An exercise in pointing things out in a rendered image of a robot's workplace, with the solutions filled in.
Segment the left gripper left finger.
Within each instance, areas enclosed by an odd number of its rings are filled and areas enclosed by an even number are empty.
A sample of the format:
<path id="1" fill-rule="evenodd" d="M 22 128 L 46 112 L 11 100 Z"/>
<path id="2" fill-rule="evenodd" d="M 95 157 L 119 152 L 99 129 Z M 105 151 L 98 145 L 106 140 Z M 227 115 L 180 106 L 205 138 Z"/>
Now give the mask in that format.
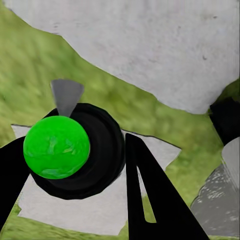
<path id="1" fill-rule="evenodd" d="M 23 152 L 25 138 L 0 148 L 0 231 L 30 175 Z"/>

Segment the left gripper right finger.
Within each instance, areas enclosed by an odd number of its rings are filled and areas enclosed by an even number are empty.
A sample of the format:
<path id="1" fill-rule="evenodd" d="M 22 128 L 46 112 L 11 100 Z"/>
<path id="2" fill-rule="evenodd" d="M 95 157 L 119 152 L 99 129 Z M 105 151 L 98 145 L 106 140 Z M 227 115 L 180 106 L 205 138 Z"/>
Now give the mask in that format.
<path id="1" fill-rule="evenodd" d="M 209 240 L 143 140 L 125 136 L 129 240 Z M 156 223 L 145 221 L 137 167 Z"/>

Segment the insectifuge atomizer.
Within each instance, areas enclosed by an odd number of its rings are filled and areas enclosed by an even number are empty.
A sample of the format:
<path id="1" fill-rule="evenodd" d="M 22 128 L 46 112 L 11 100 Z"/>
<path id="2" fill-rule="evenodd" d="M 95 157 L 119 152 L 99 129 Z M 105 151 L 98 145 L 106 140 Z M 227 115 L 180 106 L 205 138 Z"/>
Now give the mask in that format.
<path id="1" fill-rule="evenodd" d="M 50 83 L 56 108 L 25 136 L 23 156 L 36 184 L 51 196 L 83 200 L 102 193 L 126 166 L 126 141 L 105 110 L 78 103 L 86 87 L 71 79 Z"/>

